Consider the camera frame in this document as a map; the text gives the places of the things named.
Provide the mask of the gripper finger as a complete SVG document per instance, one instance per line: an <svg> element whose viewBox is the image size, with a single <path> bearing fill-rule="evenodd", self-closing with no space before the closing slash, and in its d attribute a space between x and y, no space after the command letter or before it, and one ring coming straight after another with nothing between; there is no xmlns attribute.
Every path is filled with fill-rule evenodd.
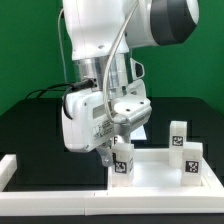
<svg viewBox="0 0 224 224"><path fill-rule="evenodd" d="M100 146L96 148L97 152L99 153L102 161L102 165L105 167L111 167L114 165L113 162L113 154L111 149L110 142L104 142Z"/></svg>

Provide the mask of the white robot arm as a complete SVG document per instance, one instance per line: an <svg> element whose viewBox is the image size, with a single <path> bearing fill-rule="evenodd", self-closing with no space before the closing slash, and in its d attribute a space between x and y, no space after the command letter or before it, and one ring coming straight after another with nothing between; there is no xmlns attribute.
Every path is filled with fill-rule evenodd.
<svg viewBox="0 0 224 224"><path fill-rule="evenodd" d="M63 0L63 10L80 78L63 96L64 143L72 152L97 150L109 167L114 152L133 149L130 133L152 111L144 67L130 51L185 42L198 0Z"/></svg>

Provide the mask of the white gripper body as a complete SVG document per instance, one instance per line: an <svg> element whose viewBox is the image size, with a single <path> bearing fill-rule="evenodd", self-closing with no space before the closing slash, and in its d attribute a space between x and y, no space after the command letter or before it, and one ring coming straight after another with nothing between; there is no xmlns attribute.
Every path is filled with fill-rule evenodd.
<svg viewBox="0 0 224 224"><path fill-rule="evenodd" d="M80 81L63 96L62 130L71 152L108 147L115 136L125 137L151 115L142 80L144 66L132 58L83 59L77 62Z"/></svg>

